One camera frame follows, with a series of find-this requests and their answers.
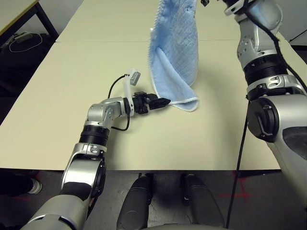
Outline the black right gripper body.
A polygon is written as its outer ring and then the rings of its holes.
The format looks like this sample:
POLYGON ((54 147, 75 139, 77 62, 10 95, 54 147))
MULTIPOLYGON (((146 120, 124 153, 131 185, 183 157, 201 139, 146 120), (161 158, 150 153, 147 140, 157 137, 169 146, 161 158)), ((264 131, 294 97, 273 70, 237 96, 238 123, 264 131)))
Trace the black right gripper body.
MULTIPOLYGON (((203 6, 207 6, 209 4, 209 0, 201 0, 201 4, 203 6)), ((246 1, 245 0, 222 0, 223 3, 226 4, 227 8, 242 8, 246 5, 246 1)))

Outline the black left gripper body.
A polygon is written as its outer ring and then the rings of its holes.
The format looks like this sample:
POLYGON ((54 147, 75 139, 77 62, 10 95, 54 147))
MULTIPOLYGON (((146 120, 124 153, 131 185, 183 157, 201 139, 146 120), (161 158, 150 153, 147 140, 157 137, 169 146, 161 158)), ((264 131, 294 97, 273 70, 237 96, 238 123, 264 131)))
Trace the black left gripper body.
POLYGON ((134 112, 143 115, 148 113, 149 94, 146 92, 135 92, 133 95, 134 112))

